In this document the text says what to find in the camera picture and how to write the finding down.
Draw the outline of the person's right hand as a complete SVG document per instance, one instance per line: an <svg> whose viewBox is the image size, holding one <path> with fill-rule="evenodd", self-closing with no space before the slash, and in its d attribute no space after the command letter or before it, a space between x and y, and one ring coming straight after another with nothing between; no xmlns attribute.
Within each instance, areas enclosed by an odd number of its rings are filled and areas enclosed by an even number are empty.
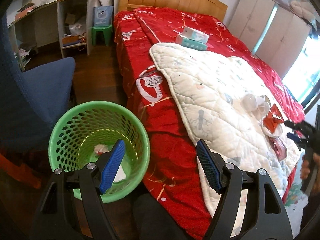
<svg viewBox="0 0 320 240"><path fill-rule="evenodd" d="M311 195L315 196L315 195L318 195L320 192L320 178L319 178L320 177L320 174L319 174L320 158L317 153L313 154L313 161L318 166L317 177L316 177L315 183L314 183L312 190L311 190ZM302 162L302 168L300 170L300 178L302 180L305 180L308 177L310 171L311 170L310 170L309 161L306 159L306 157L304 155L303 162Z"/></svg>

